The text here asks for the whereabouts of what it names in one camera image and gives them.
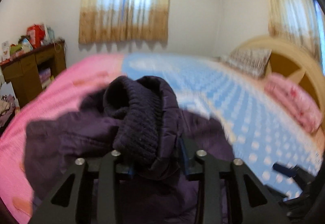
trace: green object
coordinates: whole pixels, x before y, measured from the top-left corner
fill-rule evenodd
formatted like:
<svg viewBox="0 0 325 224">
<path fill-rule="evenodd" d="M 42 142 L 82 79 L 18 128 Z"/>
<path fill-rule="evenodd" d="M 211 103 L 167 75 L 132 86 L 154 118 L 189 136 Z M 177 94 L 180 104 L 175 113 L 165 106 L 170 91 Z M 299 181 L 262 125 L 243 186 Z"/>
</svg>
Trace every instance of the green object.
<svg viewBox="0 0 325 224">
<path fill-rule="evenodd" d="M 20 51 L 21 49 L 22 49 L 21 44 L 10 47 L 10 56 L 13 55 L 15 52 Z"/>
</svg>

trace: bed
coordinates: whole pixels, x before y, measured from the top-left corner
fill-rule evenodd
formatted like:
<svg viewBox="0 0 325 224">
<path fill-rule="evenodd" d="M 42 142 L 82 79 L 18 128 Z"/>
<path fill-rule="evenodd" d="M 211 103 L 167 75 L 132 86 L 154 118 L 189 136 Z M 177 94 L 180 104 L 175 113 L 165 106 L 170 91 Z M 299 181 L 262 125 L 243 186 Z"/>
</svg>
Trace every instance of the bed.
<svg viewBox="0 0 325 224">
<path fill-rule="evenodd" d="M 278 72 L 299 83 L 324 113 L 325 79 L 308 54 L 288 42 L 267 36 L 238 47 L 247 48 L 272 49 L 266 75 Z M 299 196 L 300 189 L 291 178 L 273 172 L 273 163 L 300 164 L 314 175 L 320 168 L 325 123 L 314 135 L 306 134 L 285 109 L 263 92 L 263 80 L 253 80 L 213 58 L 145 53 L 96 55 L 59 75 L 45 92 L 22 109 L 0 138 L 3 214 L 11 215 L 20 224 L 30 219 L 13 204 L 17 198 L 29 202 L 33 195 L 21 168 L 26 124 L 78 110 L 86 94 L 120 75 L 132 79 L 143 75 L 164 78 L 175 91 L 181 108 L 218 118 L 235 156 L 243 159 L 263 183 L 290 198 Z"/>
</svg>

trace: silver bolt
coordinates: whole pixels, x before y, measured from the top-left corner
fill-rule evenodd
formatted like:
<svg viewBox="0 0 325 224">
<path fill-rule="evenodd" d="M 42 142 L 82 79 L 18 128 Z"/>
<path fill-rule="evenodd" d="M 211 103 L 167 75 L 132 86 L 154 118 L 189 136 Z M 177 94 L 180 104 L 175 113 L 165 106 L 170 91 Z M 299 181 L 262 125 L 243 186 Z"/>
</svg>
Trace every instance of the silver bolt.
<svg viewBox="0 0 325 224">
<path fill-rule="evenodd" d="M 121 153 L 118 151 L 118 150 L 114 150 L 114 151 L 112 151 L 112 156 L 114 156 L 114 157 L 118 157 L 118 156 L 120 156 L 121 155 Z"/>
<path fill-rule="evenodd" d="M 243 163 L 244 162 L 242 159 L 239 159 L 239 158 L 234 159 L 234 164 L 237 166 L 241 166 L 241 165 L 243 165 Z"/>
<path fill-rule="evenodd" d="M 76 165 L 83 165 L 85 163 L 85 159 L 84 158 L 78 158 L 76 161 L 75 161 L 75 164 Z"/>
<path fill-rule="evenodd" d="M 196 155 L 199 157 L 204 157 L 207 155 L 207 152 L 205 150 L 198 150 L 196 151 Z"/>
</svg>

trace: bed sheet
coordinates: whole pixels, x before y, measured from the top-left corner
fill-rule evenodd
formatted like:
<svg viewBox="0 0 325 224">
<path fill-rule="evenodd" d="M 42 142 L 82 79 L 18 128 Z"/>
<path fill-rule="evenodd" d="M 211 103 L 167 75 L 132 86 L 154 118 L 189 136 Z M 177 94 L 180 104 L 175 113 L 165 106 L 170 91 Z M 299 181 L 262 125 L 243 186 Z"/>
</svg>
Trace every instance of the bed sheet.
<svg viewBox="0 0 325 224">
<path fill-rule="evenodd" d="M 105 87 L 117 76 L 164 78 L 181 108 L 221 120 L 235 156 L 242 158 L 265 184 L 297 197 L 291 178 L 272 172 L 274 162 L 300 164 L 312 174 L 322 157 L 316 144 L 273 100 L 245 78 L 209 59 L 135 53 L 89 57 L 62 73 L 37 99 L 22 109 L 0 138 L 0 197 L 21 224 L 29 216 L 12 204 L 30 201 L 32 190 L 20 164 L 25 127 L 36 119 L 56 119 L 78 109 L 86 94 Z"/>
</svg>

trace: red bag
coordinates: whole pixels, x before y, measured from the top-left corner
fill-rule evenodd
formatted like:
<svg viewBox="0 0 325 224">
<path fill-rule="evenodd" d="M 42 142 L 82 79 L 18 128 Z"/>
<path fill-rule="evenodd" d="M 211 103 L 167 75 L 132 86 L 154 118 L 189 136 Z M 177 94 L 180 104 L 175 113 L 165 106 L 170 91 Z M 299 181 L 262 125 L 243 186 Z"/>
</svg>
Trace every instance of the red bag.
<svg viewBox="0 0 325 224">
<path fill-rule="evenodd" d="M 41 40 L 45 37 L 44 25 L 33 25 L 27 29 L 27 35 L 30 36 L 30 44 L 33 48 L 39 48 L 41 46 Z"/>
</svg>

